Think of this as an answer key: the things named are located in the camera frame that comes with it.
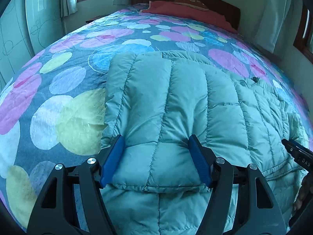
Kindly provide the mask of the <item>person's right hand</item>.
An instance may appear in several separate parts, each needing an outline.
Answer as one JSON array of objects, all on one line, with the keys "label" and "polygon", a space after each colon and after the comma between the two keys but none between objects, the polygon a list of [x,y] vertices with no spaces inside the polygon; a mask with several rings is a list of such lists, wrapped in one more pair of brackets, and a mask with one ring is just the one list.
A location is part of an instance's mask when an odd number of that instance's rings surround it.
[{"label": "person's right hand", "polygon": [[297,195],[297,199],[293,204],[293,211],[297,211],[301,208],[303,201],[305,200],[306,196],[309,193],[313,192],[313,181],[312,181],[312,175],[307,174],[302,182],[301,182],[301,187],[299,189],[299,193]]}]

